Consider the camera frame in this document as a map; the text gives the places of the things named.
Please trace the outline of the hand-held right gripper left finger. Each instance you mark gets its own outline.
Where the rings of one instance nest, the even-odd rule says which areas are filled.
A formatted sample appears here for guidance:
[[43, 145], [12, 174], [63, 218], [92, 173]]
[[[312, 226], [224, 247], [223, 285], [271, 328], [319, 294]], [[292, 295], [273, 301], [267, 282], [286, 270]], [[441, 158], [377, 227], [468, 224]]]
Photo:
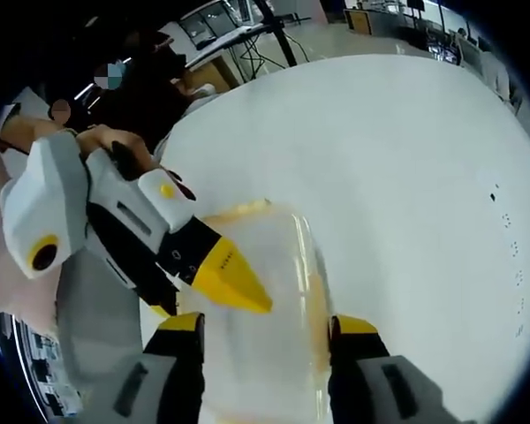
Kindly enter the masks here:
[[203, 313], [169, 317], [143, 352], [120, 360], [86, 402], [87, 423], [196, 423], [205, 390]]

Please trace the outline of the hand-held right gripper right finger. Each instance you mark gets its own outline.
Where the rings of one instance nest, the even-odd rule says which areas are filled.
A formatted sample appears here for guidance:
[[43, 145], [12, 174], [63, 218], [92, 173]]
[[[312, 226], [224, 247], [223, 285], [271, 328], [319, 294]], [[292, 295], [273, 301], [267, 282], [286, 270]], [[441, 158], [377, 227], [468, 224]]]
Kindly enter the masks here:
[[343, 314], [329, 324], [329, 404], [335, 423], [459, 423], [443, 392], [401, 355], [390, 355], [377, 328]]

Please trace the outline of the person's left hand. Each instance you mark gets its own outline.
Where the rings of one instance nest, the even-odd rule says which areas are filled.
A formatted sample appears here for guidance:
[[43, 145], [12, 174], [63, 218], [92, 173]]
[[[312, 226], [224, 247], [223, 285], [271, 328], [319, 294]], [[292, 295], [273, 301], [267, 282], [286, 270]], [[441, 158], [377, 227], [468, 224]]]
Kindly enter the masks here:
[[113, 129], [107, 125], [93, 125], [76, 135], [81, 152], [90, 155], [100, 148], [105, 150], [127, 179], [156, 169], [157, 163], [149, 153], [144, 140], [133, 132]]

